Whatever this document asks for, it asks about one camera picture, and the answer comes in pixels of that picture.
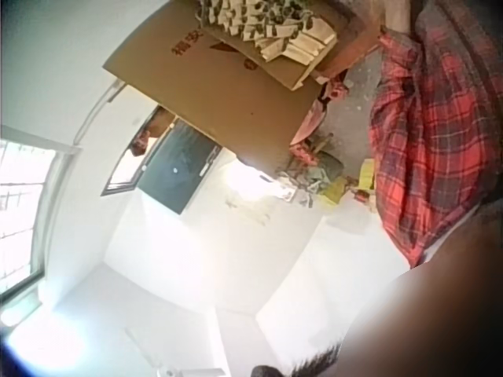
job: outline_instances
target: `cardboard box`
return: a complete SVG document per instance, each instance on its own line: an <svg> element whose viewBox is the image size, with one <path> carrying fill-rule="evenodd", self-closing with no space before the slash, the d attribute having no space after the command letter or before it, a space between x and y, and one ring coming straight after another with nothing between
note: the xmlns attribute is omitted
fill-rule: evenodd
<svg viewBox="0 0 503 377"><path fill-rule="evenodd" d="M348 24L348 19L325 0L311 0L309 2L309 9L311 9L316 15L323 18L333 28L334 32L337 33L338 36L343 32ZM328 47L323 49L320 55L318 55L309 64L309 66L297 63L287 57L278 57L271 62L266 62L260 52L255 48L253 42L245 42L239 37L234 37L226 33L218 25L208 25L204 29L215 38L218 38L226 44L234 47L246 57L253 60L264 71L290 90L297 90L302 86L303 82L311 80L308 78L309 74L337 44L337 38L332 40L328 44Z"/></svg>
<svg viewBox="0 0 503 377"><path fill-rule="evenodd" d="M221 146L266 174L288 163L291 140L321 87L292 92L232 47L199 29L197 3L171 0L105 63Z"/></svg>

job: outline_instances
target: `yellow object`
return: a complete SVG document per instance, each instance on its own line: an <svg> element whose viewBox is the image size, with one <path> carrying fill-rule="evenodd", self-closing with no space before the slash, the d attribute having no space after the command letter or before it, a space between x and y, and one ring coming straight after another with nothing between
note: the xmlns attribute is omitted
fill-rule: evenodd
<svg viewBox="0 0 503 377"><path fill-rule="evenodd" d="M372 190L374 183L374 174L376 172L376 164L374 159L366 159L360 169L360 182L358 183L359 190Z"/></svg>
<svg viewBox="0 0 503 377"><path fill-rule="evenodd" d="M347 179L338 177L332 184L321 194L324 199L327 199L333 204L339 204L340 200L346 193Z"/></svg>

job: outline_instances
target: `window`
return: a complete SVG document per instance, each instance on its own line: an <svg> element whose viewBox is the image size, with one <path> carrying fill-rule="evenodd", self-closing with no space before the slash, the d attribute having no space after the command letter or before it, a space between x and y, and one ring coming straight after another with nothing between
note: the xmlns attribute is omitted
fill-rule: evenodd
<svg viewBox="0 0 503 377"><path fill-rule="evenodd" d="M55 156L54 150L0 139L0 297L43 270L32 243Z"/></svg>
<svg viewBox="0 0 503 377"><path fill-rule="evenodd" d="M136 188L146 164L173 120L174 116L170 112L161 107L156 108L120 157L103 195Z"/></svg>

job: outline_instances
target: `red checkered cloth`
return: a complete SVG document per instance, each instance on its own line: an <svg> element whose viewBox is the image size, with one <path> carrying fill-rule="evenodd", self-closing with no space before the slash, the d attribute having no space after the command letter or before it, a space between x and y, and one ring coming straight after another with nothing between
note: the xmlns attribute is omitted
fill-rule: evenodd
<svg viewBox="0 0 503 377"><path fill-rule="evenodd" d="M460 1L430 1L416 37L385 31L370 139L384 228L415 267L501 173L503 63Z"/></svg>

